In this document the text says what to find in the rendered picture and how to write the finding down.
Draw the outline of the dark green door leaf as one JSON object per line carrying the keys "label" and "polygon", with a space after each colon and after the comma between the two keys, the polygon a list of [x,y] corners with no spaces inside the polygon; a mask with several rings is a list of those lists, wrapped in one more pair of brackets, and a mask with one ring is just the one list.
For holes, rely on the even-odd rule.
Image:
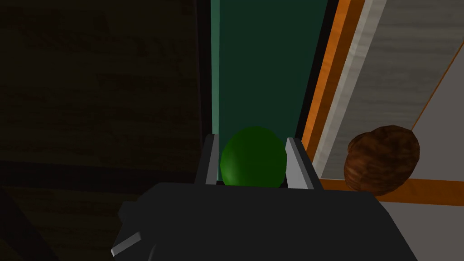
{"label": "dark green door leaf", "polygon": [[302,139],[339,0],[211,0],[212,128]]}

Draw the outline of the brown ball door knob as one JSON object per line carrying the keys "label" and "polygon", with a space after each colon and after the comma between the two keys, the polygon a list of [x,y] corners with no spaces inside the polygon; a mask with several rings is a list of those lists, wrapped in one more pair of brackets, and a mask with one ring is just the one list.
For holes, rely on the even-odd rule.
{"label": "brown ball door knob", "polygon": [[420,159],[416,135],[396,125],[355,136],[347,152],[343,167],[346,185],[374,196],[383,196],[402,186]]}

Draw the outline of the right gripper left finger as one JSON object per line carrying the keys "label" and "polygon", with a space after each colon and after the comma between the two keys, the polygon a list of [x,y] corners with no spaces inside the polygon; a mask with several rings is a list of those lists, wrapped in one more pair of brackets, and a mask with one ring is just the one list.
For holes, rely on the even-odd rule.
{"label": "right gripper left finger", "polygon": [[218,178],[218,164],[219,135],[208,134],[203,144],[194,183],[215,185]]}

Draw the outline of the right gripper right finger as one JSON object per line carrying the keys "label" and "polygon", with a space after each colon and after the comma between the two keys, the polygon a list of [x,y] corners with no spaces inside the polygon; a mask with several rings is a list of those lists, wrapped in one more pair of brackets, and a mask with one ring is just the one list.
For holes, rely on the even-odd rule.
{"label": "right gripper right finger", "polygon": [[302,142],[297,138],[287,138],[285,151],[287,154],[286,181],[288,188],[322,190],[323,186]]}

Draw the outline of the green ball door knob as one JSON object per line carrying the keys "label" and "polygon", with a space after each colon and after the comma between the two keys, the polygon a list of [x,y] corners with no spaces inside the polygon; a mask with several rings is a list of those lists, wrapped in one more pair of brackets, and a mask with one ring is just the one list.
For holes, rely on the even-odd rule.
{"label": "green ball door knob", "polygon": [[228,186],[278,188],[285,179],[287,154],[269,129],[252,126],[237,132],[222,151],[220,170]]}

